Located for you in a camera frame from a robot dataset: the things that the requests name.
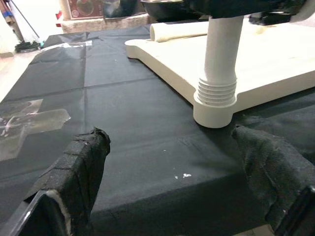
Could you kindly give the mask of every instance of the table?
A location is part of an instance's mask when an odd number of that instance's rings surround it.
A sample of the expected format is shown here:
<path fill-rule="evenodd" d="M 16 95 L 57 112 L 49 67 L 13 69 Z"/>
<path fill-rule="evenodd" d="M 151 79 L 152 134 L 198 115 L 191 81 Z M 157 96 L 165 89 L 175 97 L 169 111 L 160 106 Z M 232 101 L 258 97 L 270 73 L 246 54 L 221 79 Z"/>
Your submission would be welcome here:
<path fill-rule="evenodd" d="M 97 236 L 230 236 L 265 224 L 231 138 L 235 124 L 286 137 L 315 160 L 314 88 L 236 113 L 225 128 L 204 128 L 185 99 L 126 57 L 124 42 L 149 38 L 148 29 L 48 38 L 45 47 L 76 47 L 37 55 L 0 111 L 42 99 L 38 113 L 65 109 L 71 119 L 28 134 L 17 156 L 0 162 L 0 227 L 73 135 L 94 126 L 112 140 L 91 215 Z"/>

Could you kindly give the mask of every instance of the cream plastic stand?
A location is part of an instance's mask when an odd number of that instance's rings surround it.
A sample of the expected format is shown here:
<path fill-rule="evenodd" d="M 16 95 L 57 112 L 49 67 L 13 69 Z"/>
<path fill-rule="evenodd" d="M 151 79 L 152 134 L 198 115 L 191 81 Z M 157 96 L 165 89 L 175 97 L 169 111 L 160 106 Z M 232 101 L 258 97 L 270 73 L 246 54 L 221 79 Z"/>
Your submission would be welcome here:
<path fill-rule="evenodd" d="M 209 18 L 208 27 L 153 24 L 150 35 L 127 41 L 128 57 L 169 83 L 193 105 L 194 119 L 209 128 L 228 125 L 235 112 L 315 86 L 314 28 Z"/>

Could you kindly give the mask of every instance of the red box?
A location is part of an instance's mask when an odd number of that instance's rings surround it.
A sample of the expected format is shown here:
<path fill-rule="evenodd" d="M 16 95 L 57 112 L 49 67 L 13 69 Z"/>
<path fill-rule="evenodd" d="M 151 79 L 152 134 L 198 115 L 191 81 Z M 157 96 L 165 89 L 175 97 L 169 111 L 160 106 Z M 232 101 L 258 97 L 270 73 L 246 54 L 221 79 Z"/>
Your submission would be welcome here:
<path fill-rule="evenodd" d="M 68 0 L 71 19 L 102 18 L 101 0 Z"/>

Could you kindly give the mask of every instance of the black fabric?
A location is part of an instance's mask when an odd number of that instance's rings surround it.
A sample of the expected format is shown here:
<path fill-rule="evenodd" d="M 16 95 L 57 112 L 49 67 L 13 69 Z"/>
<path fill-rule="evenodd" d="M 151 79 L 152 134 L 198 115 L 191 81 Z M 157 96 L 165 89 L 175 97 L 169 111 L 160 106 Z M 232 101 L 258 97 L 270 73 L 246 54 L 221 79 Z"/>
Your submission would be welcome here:
<path fill-rule="evenodd" d="M 315 185 L 315 166 L 283 138 L 243 126 L 233 131 L 244 170 L 265 219 L 276 231 L 301 192 Z"/>
<path fill-rule="evenodd" d="M 108 135 L 97 128 L 75 136 L 63 156 L 35 182 L 25 200 L 30 202 L 39 190 L 56 190 L 71 217 L 71 233 L 88 235 L 109 143 Z"/>
<path fill-rule="evenodd" d="M 126 57 L 125 41 L 137 38 L 149 38 L 148 26 L 46 41 L 51 46 L 91 40 L 92 46 L 39 54 L 2 102 L 43 99 L 39 112 L 62 108 L 71 119 L 60 130 L 28 135 L 15 159 L 0 162 L 0 227 L 73 135 L 94 126 L 112 140 L 91 214 L 95 235 L 230 236 L 265 224 L 232 129 L 235 123 L 253 127 L 253 119 L 272 124 L 276 115 L 307 109 L 315 103 L 315 89 L 235 114 L 228 127 L 207 129 L 193 120 L 192 106 L 178 93 Z M 289 133 L 291 126 L 279 122 Z M 311 151 L 311 140 L 299 138 Z"/>

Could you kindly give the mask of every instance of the white base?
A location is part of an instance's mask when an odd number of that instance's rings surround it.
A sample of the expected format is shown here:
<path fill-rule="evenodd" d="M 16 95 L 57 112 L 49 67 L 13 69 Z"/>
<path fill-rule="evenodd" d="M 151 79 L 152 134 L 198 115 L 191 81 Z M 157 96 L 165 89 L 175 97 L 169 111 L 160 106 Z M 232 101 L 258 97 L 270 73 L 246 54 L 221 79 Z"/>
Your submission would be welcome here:
<path fill-rule="evenodd" d="M 207 36 L 126 42 L 129 58 L 141 60 L 194 106 L 203 126 L 220 128 L 233 113 L 315 86 L 315 29 L 293 24 L 272 27 L 244 20 L 236 62 L 236 102 L 202 104 L 194 93 L 205 61 Z"/>

